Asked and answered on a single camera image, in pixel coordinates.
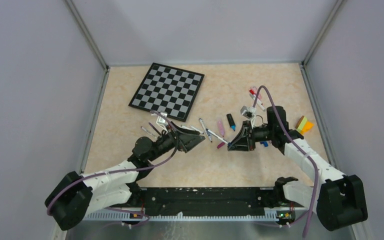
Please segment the blue wide marker cap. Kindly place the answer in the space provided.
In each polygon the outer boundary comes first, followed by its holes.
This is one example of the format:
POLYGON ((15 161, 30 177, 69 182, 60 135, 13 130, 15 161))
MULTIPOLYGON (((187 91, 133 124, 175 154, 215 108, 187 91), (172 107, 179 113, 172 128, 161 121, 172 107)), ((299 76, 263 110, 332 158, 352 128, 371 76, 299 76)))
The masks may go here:
POLYGON ((263 145, 264 147, 268 147, 269 146, 267 141, 261 141, 260 144, 263 145))

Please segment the white marker blue cap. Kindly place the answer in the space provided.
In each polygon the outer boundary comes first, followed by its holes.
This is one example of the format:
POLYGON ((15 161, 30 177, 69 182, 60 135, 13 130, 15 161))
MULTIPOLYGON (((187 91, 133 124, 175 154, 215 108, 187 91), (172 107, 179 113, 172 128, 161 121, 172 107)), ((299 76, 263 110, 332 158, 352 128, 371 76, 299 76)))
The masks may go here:
POLYGON ((201 127, 203 128, 203 130, 204 130, 205 134, 207 135, 209 141, 212 143, 213 142, 212 136, 211 136, 211 134, 209 132, 209 129, 206 127, 204 120, 202 118, 199 118, 198 121, 201 124, 201 127))

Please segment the black highlighter blue cap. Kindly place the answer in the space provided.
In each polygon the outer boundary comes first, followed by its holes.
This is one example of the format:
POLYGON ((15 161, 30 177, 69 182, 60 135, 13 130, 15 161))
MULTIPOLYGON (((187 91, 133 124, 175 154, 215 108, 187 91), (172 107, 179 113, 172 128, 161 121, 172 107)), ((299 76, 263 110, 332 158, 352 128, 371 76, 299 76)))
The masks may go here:
POLYGON ((226 118, 227 118, 229 127, 230 127, 233 131, 235 131, 235 130, 236 130, 236 123, 235 123, 235 121, 234 121, 234 118, 233 118, 232 114, 231 114, 231 113, 228 113, 228 114, 226 115, 226 118))

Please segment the lilac highlighter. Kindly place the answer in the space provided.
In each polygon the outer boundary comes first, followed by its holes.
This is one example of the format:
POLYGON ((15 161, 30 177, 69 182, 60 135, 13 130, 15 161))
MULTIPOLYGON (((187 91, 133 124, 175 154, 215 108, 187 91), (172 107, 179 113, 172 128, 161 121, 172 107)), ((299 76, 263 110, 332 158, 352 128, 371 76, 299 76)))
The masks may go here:
POLYGON ((218 128, 218 131, 219 131, 220 135, 221 135, 222 137, 224 137, 225 134, 226 134, 226 130, 225 130, 223 121, 219 118, 219 119, 216 121, 216 124, 217 124, 217 128, 218 128))

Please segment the purple gel pen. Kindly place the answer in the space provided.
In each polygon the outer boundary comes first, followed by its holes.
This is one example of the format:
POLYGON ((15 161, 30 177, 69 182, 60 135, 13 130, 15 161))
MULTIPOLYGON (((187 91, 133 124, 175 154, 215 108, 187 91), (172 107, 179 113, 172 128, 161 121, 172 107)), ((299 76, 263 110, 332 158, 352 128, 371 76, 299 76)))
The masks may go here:
POLYGON ((151 123, 151 122, 148 122, 148 125, 159 135, 161 136, 161 132, 151 123))

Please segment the thin marker pink cap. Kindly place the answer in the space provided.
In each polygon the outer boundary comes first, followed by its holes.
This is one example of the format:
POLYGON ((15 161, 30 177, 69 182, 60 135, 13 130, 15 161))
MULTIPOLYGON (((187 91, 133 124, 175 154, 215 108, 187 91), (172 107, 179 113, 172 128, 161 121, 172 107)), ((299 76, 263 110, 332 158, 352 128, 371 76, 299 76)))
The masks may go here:
POLYGON ((261 94, 260 94, 260 93, 257 94, 257 93, 258 93, 258 88, 257 88, 256 86, 252 86, 252 87, 250 88, 250 92, 251 92, 253 95, 257 96, 259 100, 262 99, 261 94))

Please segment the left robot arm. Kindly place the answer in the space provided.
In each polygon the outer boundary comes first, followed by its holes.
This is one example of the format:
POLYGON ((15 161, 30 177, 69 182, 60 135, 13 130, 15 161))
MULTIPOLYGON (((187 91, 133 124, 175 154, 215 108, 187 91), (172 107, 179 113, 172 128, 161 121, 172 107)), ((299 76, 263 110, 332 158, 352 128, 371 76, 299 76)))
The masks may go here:
POLYGON ((113 167, 90 174, 67 173, 46 198, 46 213, 67 231, 87 215, 107 207, 134 207, 141 198, 137 181, 156 168, 152 161, 169 151, 187 153, 204 140, 203 135, 188 129, 170 130, 156 140, 142 136, 131 156, 113 167))

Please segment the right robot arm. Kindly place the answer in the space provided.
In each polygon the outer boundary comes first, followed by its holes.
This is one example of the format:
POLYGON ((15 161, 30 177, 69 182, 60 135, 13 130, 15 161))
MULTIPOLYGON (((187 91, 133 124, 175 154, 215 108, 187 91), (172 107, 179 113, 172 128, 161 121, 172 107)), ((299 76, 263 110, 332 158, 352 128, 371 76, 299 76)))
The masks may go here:
POLYGON ((273 200, 279 206, 291 201, 317 215, 320 223, 334 231, 368 219, 364 185, 357 175, 347 175, 324 160, 297 130, 289 129, 282 106, 266 109, 267 122, 256 125, 256 109, 243 106, 243 121, 229 151, 249 152, 258 142, 269 141, 285 157, 294 161, 313 180, 313 186, 298 179, 279 178, 273 200))

